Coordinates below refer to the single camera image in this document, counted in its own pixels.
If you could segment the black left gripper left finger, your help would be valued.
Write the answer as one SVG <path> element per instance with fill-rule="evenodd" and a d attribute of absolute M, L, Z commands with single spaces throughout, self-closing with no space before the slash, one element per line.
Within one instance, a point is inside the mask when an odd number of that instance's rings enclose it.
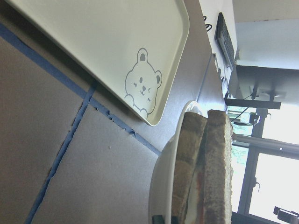
<path fill-rule="evenodd" d="M 164 218 L 162 215 L 153 215 L 152 224 L 164 224 Z"/>

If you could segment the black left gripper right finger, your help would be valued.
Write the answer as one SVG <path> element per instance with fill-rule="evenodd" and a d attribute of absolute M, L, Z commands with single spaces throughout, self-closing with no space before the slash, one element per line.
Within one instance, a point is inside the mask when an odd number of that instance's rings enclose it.
<path fill-rule="evenodd" d="M 179 224 L 179 219 L 177 216 L 171 216 L 171 224 Z"/>

